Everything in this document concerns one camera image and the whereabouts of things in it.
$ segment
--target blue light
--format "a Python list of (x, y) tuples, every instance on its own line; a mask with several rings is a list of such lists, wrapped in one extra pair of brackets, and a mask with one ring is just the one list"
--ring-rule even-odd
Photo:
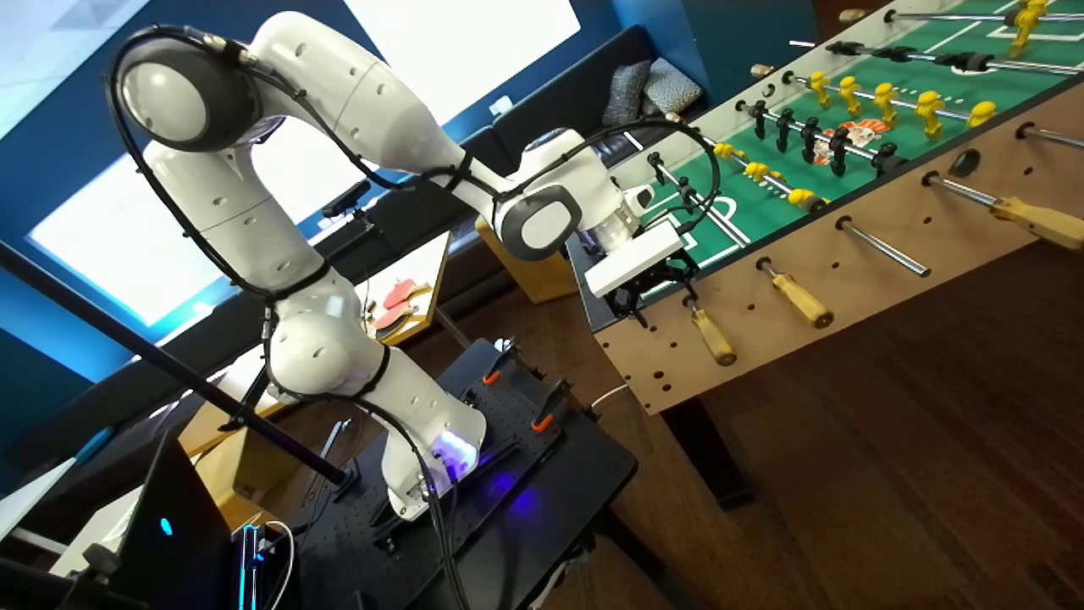
[(173, 539), (173, 522), (169, 519), (159, 519), (159, 529), (166, 539)]

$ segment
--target robotic arm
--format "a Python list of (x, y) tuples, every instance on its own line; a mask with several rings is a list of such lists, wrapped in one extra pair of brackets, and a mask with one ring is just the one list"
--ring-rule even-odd
[[(271, 386), (285, 397), (366, 397), (420, 447), (437, 495), (478, 464), (484, 417), (447, 397), (407, 352), (362, 329), (352, 285), (312, 251), (254, 173), (251, 149), (285, 115), (325, 129), (346, 153), (417, 173), (478, 217), (518, 258), (545, 258), (572, 230), (593, 230), (610, 254), (589, 285), (681, 247), (664, 224), (633, 244), (623, 193), (576, 132), (556, 132), (498, 176), (454, 146), (427, 105), (369, 51), (305, 14), (274, 14), (244, 47), (210, 34), (142, 34), (115, 71), (119, 105), (149, 132), (149, 180), (173, 217), (244, 288), (271, 295)], [(427, 481), (410, 441), (390, 427), (383, 478), (400, 519), (427, 512)]]

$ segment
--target green playing field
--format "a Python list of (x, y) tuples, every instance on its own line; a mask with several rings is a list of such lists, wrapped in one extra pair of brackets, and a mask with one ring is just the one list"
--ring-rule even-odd
[[(989, 3), (989, 0), (965, 0), (955, 7), (955, 14), (1003, 14), (1013, 3)], [(1084, 7), (1070, 7), (1070, 0), (1050, 3), (1050, 14), (1067, 14)], [(891, 47), (915, 47), (915, 51), (932, 51), (932, 54), (955, 54), (955, 51), (979, 51), (979, 54), (996, 54), (1006, 58), (1013, 44), (1013, 27), (1006, 24), (949, 24), (949, 20), (932, 20), (921, 24), (915, 34), (894, 41)], [(1030, 47), (1023, 61), (1050, 61), (1050, 64), (1077, 64), (1084, 61), (1084, 24), (1037, 24)], [(945, 102), (945, 112), (969, 115), (979, 102), (993, 102), (996, 112), (1006, 112), (1026, 98), (1037, 98), (1040, 92), (1060, 85), (1064, 78), (1057, 75), (1020, 75), (1020, 71), (993, 71), (993, 75), (955, 75), (942, 64), (925, 64), (925, 61), (884, 61), (884, 58), (864, 58), (850, 71), (857, 78), (860, 92), (874, 92), (881, 81), (891, 81), (898, 92), (898, 102), (915, 102), (921, 92), (938, 92)], [(816, 95), (806, 92), (803, 98), (789, 102), (786, 108), (793, 112), (796, 122), (816, 119), (820, 129), (837, 129), (850, 125), (850, 142), (864, 153), (874, 153), (884, 142), (898, 146), (901, 159), (918, 159), (938, 146), (949, 146), (959, 139), (969, 125), (962, 119), (938, 119), (942, 136), (928, 139), (921, 119), (911, 108), (894, 108), (898, 119), (891, 129), (881, 122), (881, 108), (867, 98), (860, 98), (860, 112), (850, 115), (840, 102), (840, 78), (847, 75), (830, 75), (830, 105), (820, 108)], [(874, 166), (860, 156), (847, 156), (847, 173), (837, 176), (827, 159), (827, 139), (816, 146), (816, 163), (810, 166), (803, 159), (803, 139), (789, 132), (786, 153), (776, 149), (776, 115), (783, 108), (769, 105), (769, 122), (766, 122), (766, 139), (755, 136), (755, 129), (745, 129), (732, 136), (732, 146), (749, 159), (749, 163), (766, 163), (772, 176), (793, 190), (813, 190), (820, 200), (837, 203), (847, 193), (867, 186), (877, 180)], [(678, 166), (678, 176), (688, 176), (694, 190), (708, 190), (708, 163), (715, 159), (691, 159)], [(711, 214), (688, 234), (688, 251), (701, 268), (711, 268), (725, 261), (735, 244), (735, 230), (745, 241), (762, 241), (799, 217), (806, 210), (789, 207), (779, 190), (766, 183), (752, 183), (742, 176), (738, 159), (718, 159), (722, 166), (722, 200), (711, 207)], [(654, 190), (654, 207), (650, 220), (671, 220), (684, 224), (691, 214), (678, 210), (681, 200), (674, 197), (671, 186)]]

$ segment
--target foosball table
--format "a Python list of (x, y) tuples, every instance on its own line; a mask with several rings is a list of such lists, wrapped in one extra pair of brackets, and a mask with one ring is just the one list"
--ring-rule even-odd
[(1033, 241), (1084, 247), (1084, 3), (898, 0), (793, 47), (694, 119), (711, 156), (671, 136), (613, 169), (684, 230), (684, 278), (593, 302), (647, 413)]

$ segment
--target floor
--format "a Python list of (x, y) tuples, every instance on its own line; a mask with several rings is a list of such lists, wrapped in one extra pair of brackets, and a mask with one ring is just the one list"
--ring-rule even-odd
[[(630, 393), (600, 427), (640, 471), (617, 512), (701, 607), (1084, 607), (1084, 275), (1026, 247), (705, 397), (755, 498), (722, 512)], [(620, 383), (579, 302), (457, 319), (593, 403)], [(410, 352), (440, 369), (454, 342)], [(552, 610), (667, 607), (600, 539)]]

